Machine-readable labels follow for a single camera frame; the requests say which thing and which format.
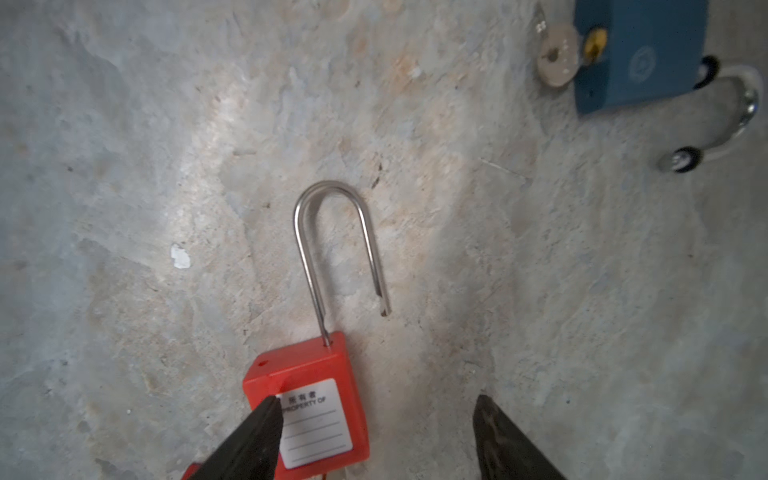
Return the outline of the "red padlock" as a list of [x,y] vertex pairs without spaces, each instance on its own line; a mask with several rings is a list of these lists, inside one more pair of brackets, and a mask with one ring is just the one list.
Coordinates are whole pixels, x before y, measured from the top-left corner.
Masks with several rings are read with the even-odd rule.
[[339,181],[321,181],[297,200],[295,238],[318,320],[317,338],[259,355],[242,386],[252,411],[267,397],[280,400],[283,429],[273,479],[309,479],[360,463],[370,456],[366,415],[343,332],[329,332],[318,277],[307,243],[309,208],[329,193],[345,196],[361,223],[375,294],[382,316],[390,314],[382,268],[367,206]]

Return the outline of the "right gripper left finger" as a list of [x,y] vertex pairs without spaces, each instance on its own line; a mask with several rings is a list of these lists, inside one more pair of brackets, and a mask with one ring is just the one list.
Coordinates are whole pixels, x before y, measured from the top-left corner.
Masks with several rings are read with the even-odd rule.
[[185,471],[192,480],[273,479],[283,429],[280,400],[267,396],[202,464]]

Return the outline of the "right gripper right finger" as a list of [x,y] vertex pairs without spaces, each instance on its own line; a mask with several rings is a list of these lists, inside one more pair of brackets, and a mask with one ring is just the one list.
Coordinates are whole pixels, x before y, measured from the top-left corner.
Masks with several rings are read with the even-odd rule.
[[490,396],[478,396],[472,425],[483,480],[565,480]]

